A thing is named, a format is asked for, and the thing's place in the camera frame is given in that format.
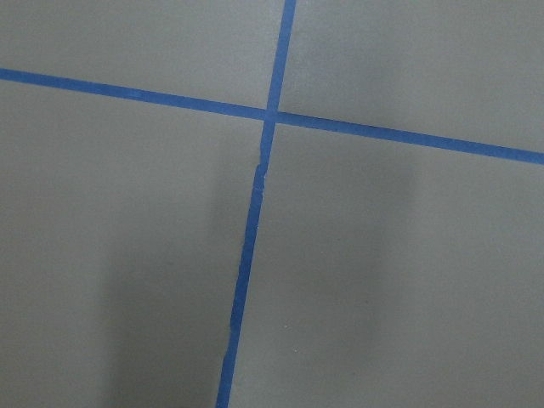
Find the long blue tape strip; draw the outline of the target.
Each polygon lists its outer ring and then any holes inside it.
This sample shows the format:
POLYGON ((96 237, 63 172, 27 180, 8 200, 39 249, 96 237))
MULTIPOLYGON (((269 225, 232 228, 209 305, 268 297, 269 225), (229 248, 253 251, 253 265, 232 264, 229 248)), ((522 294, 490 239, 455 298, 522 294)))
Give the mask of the long blue tape strip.
POLYGON ((252 272, 252 259, 258 236, 258 225, 264 199, 265 182, 269 168, 279 105, 281 102, 281 92, 296 6, 297 2, 295 0, 286 0, 282 9, 280 30, 275 50, 275 60, 269 83, 267 105, 264 111, 259 146, 259 163, 256 166, 252 182, 252 193, 247 212, 244 241, 241 249, 241 258, 230 313, 229 341, 224 354, 218 383, 215 405, 219 408, 228 407, 230 402, 230 392, 235 374, 235 362, 247 300, 247 290, 252 272))

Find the crossing blue tape strip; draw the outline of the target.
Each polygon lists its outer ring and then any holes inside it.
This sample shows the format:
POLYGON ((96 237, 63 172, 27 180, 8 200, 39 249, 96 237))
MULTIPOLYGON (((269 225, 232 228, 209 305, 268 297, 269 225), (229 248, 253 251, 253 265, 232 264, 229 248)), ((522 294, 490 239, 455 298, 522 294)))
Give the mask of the crossing blue tape strip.
POLYGON ((282 111, 270 113, 265 109, 257 107, 236 105, 209 99, 198 99, 177 94, 160 93, 139 88, 88 82, 62 76, 50 76, 2 68, 1 79, 3 81, 18 82, 46 88, 64 89, 85 94, 97 94, 117 99, 129 99, 154 105, 165 105, 193 111, 205 111, 224 116, 234 116, 259 121, 271 120, 279 124, 299 128, 312 128, 334 133, 345 133, 371 139, 383 139, 404 144, 495 157, 516 162, 526 162, 536 165, 541 165, 543 163, 543 154, 532 150, 522 150, 495 144, 484 144, 462 139, 413 133, 385 127, 373 127, 370 125, 342 122, 282 111))

